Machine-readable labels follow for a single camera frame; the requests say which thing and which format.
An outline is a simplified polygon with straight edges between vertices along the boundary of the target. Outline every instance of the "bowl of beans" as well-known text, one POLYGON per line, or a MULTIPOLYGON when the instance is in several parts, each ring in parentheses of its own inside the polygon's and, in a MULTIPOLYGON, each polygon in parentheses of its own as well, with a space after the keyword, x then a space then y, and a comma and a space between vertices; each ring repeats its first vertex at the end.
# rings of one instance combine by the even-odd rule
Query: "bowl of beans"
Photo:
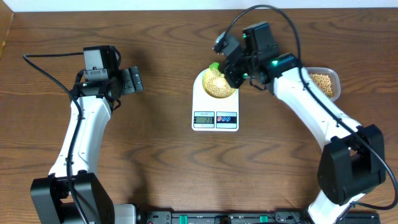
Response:
POLYGON ((331 101, 337 100, 341 93, 340 80, 330 68, 306 68, 313 82, 331 101))

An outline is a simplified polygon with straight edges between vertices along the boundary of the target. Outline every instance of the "wooden table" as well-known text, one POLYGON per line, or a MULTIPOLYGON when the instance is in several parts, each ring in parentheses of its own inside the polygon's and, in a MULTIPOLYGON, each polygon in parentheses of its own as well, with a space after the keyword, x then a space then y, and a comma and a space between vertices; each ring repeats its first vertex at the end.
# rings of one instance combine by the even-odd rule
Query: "wooden table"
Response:
MULTIPOLYGON (((174 210, 264 211, 305 208, 319 192, 321 150, 298 117, 268 92, 245 84, 240 130, 191 129, 192 85, 222 61, 212 51, 238 11, 17 13, 0 59, 0 223, 39 222, 30 198, 34 178, 55 162, 70 119, 62 90, 26 64, 23 54, 115 45, 121 68, 137 65, 145 91, 121 98, 106 128, 98 176, 114 203, 174 210)), ((398 9, 287 10, 309 67, 334 69, 336 104, 364 126, 377 124, 387 162, 398 174, 398 9)), ((271 11, 244 16, 233 33, 268 20, 283 52, 295 53, 287 23, 271 11)), ((71 88, 82 56, 35 58, 71 88)), ((390 180, 364 198, 387 205, 390 180)), ((396 223, 398 210, 380 212, 396 223)))

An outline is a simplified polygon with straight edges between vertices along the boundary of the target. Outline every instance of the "plastic tray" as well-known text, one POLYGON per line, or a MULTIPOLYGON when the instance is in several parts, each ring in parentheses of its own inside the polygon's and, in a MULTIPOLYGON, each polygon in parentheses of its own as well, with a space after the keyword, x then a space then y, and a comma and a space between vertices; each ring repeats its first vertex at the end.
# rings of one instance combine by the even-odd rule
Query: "plastic tray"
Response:
POLYGON ((331 92, 333 94, 333 98, 331 101, 337 100, 341 93, 340 87, 340 79, 335 71, 330 68, 318 68, 318 67, 309 67, 307 68, 309 74, 320 74, 320 75, 328 75, 331 81, 331 92))

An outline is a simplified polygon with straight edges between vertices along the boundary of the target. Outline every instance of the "kitchen scale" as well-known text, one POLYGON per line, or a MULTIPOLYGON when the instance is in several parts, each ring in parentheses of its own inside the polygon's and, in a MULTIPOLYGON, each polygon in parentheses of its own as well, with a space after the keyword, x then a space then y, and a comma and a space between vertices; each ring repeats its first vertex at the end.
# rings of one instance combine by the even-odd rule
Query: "kitchen scale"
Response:
POLYGON ((239 129, 239 90, 226 98, 210 96, 202 84, 206 70, 202 71, 193 83, 192 129, 195 131, 237 131, 239 129))

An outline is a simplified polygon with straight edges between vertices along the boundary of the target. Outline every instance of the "white wall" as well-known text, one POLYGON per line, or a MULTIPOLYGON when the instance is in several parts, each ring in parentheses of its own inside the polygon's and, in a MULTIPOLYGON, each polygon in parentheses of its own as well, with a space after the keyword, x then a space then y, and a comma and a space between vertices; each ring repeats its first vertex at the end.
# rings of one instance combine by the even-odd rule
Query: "white wall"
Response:
POLYGON ((14 12, 398 7, 398 0, 4 0, 14 12))

